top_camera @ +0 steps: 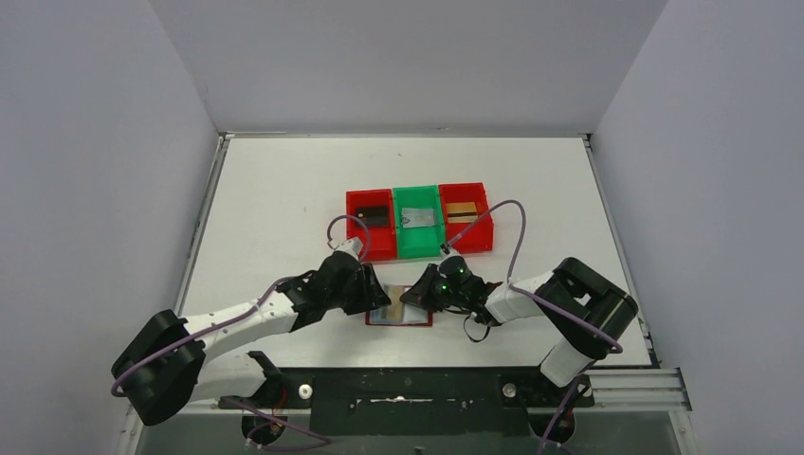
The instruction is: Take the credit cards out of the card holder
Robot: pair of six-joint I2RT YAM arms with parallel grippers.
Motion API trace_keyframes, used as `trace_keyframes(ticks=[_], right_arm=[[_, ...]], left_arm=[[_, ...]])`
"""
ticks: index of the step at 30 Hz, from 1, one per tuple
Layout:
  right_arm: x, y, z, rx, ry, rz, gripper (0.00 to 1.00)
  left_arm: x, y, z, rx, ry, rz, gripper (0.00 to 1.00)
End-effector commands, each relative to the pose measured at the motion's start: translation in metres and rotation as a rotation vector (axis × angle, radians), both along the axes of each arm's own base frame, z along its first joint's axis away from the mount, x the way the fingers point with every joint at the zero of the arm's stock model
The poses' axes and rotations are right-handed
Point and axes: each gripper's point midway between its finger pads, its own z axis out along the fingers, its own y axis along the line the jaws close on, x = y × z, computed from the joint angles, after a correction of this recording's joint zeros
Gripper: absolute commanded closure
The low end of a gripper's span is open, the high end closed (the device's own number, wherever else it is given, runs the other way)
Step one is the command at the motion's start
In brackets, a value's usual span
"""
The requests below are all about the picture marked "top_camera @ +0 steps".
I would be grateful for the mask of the red leather card holder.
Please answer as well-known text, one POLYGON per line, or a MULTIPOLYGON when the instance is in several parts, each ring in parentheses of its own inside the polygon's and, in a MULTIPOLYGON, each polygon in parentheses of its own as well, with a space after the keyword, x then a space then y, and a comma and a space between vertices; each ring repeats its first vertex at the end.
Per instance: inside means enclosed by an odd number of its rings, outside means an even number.
POLYGON ((386 284, 384 290, 390 298, 391 304, 367 312, 365 324, 368 326, 430 327, 433 323, 432 312, 401 300, 401 296, 410 288, 409 285, 386 284))

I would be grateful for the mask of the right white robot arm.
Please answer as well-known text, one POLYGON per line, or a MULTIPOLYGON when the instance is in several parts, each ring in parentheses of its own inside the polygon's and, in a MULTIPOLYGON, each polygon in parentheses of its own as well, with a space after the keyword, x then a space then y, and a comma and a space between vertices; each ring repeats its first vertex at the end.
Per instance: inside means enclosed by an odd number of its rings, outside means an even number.
POLYGON ((429 264, 400 300, 430 312, 455 307, 486 327, 546 317, 560 339, 539 364, 533 390, 554 405, 571 382, 596 361, 618 354, 618 339, 636 318, 633 297, 574 257, 536 278, 488 282, 474 274, 460 254, 429 264))

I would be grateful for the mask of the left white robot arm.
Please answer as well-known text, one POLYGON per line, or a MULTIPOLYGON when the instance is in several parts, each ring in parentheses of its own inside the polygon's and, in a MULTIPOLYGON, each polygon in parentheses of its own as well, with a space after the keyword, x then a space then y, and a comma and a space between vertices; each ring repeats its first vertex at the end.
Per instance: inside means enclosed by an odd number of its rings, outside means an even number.
POLYGON ((256 300, 194 316, 153 315, 114 362, 111 393, 147 426, 194 401, 243 397, 266 405, 279 395, 281 374, 246 345, 296 332, 330 310, 351 316, 390 303, 371 264, 336 251, 317 269, 279 278, 256 300))

